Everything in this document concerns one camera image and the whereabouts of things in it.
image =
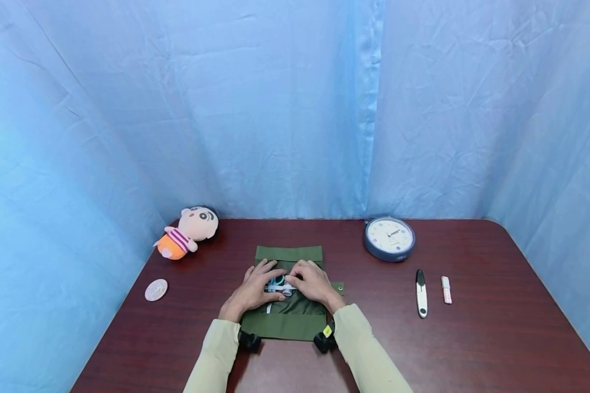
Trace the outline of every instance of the stuffed doll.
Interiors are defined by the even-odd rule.
[[[218,217],[207,207],[195,206],[181,211],[179,225],[166,227],[166,234],[155,242],[164,258],[179,260],[188,252],[195,252],[196,242],[210,239],[216,233]]]

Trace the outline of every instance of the long sleeve shirt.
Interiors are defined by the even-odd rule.
[[[356,305],[334,314],[335,339],[361,393],[412,393]],[[224,393],[238,351],[240,324],[212,321],[184,393]]]

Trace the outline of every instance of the pink striped shirt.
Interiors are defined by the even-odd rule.
[[[172,229],[172,231],[168,232],[166,235],[168,235],[168,237],[170,237],[181,249],[188,252],[188,243],[190,242],[190,239],[181,233],[178,228]]]

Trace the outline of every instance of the olive green fabric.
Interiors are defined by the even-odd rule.
[[[276,269],[291,272],[297,261],[311,260],[320,268],[323,265],[321,247],[302,248],[269,248],[258,246],[256,264],[261,260],[277,260]],[[337,292],[343,295],[342,282],[333,283]],[[263,338],[281,338],[283,340],[299,340],[311,342],[326,326],[326,308],[320,303],[309,301],[299,290],[295,290],[283,302],[274,302],[271,313],[267,314],[267,305],[249,310],[243,315],[241,328],[249,334]]]

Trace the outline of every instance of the clock face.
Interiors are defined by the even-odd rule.
[[[414,242],[414,235],[402,222],[382,218],[367,227],[367,238],[376,248],[388,253],[405,252]]]

